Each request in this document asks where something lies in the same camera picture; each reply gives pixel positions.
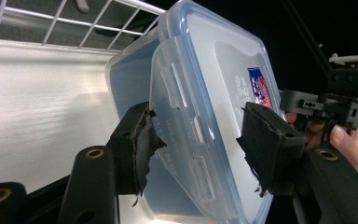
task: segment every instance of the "black mechanical bracket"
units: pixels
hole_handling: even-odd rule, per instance
[[[315,147],[304,154],[303,168],[322,212],[317,223],[358,223],[358,173],[348,160],[334,149]],[[302,217],[308,212],[297,211]]]
[[[165,147],[157,137],[149,103],[131,107],[110,136],[107,147],[112,148],[115,158],[117,194],[143,193],[150,172],[149,160],[155,151]]]
[[[118,223],[115,177],[109,147],[88,147],[77,153],[58,223]]]
[[[242,133],[237,141],[260,182],[260,195],[266,191],[290,194],[291,173],[303,154],[304,136],[265,106],[248,102],[243,110]]]
[[[358,98],[326,94],[318,96],[300,91],[284,90],[280,108],[303,116],[334,120],[347,128],[358,128]]]

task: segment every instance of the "human hand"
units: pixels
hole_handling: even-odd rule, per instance
[[[296,121],[296,114],[287,113],[286,118],[290,124],[293,124]],[[323,121],[317,119],[309,120],[307,129],[303,132],[307,139],[305,149],[317,147],[321,144],[323,128]],[[345,132],[344,129],[336,125],[329,137],[330,144],[347,158],[358,173],[358,130],[349,129]]]

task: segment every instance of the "clear plastic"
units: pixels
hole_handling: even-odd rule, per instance
[[[191,1],[161,16],[158,38],[150,108],[168,145],[159,156],[203,215],[264,222],[271,197],[255,192],[258,182],[236,143],[246,102],[282,115],[262,41]]]

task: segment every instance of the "red and blue label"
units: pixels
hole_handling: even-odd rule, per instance
[[[256,102],[272,109],[271,99],[269,98],[269,89],[267,88],[266,81],[260,72],[260,68],[248,68],[248,72]]]

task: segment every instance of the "metal wire rack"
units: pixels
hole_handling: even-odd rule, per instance
[[[138,0],[92,1],[92,13],[80,12],[75,1],[41,1],[57,5],[52,7],[23,2],[0,2],[0,41],[118,52],[153,28],[164,12]]]

